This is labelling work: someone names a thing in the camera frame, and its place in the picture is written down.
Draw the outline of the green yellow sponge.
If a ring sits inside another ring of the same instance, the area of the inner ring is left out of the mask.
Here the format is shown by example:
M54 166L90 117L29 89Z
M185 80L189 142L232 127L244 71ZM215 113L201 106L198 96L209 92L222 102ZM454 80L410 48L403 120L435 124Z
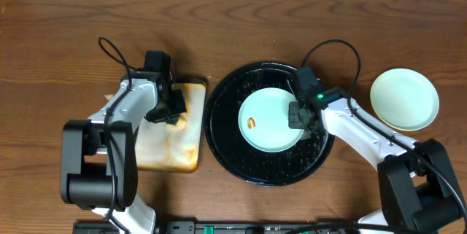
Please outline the green yellow sponge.
M166 122L166 129L170 131L184 130L187 127L187 120L184 116L171 118Z

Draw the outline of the light blue plate front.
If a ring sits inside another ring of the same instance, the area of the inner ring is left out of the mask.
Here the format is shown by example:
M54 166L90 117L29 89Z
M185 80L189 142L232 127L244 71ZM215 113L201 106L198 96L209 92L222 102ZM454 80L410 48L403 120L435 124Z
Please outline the light blue plate front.
M238 113L239 130L248 144L263 152L282 152L302 137L302 128L289 127L289 103L292 93L275 87L249 95Z

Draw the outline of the light blue plate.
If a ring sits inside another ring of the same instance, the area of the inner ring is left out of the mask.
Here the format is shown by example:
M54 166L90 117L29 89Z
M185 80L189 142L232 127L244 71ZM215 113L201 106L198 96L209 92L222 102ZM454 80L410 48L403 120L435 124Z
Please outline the light blue plate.
M380 74L370 90L375 112L412 114L439 112L439 95L431 81L411 69L391 69Z
M238 113L239 130L248 144L263 152L282 152L302 137L302 128L289 127L289 103L292 93L275 87L249 95Z

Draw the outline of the yellow plate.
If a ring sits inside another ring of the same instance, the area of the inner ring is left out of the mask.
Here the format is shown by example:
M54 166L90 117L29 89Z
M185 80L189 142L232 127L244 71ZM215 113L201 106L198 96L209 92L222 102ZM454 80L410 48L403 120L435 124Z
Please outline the yellow plate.
M403 131L416 131L428 127L438 115L434 112L415 112L412 114L398 114L389 112L375 112L384 124Z

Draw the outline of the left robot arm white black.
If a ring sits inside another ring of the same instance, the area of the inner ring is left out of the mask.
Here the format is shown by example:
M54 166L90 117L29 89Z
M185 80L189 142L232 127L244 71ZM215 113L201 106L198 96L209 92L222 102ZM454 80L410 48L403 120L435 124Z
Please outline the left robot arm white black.
M121 233L155 232L156 213L136 193L136 134L142 120L165 122L186 110L182 92L171 86L169 73L130 73L102 109L64 125L64 203L103 216Z

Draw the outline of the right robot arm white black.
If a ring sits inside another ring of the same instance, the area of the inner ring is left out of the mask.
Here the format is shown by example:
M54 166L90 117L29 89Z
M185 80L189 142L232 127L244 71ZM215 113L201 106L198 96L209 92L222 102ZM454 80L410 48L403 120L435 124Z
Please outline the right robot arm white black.
M466 202L444 146L400 134L362 110L342 90L297 90L293 125L335 136L377 171L381 209L338 230L359 233L437 233L466 219Z

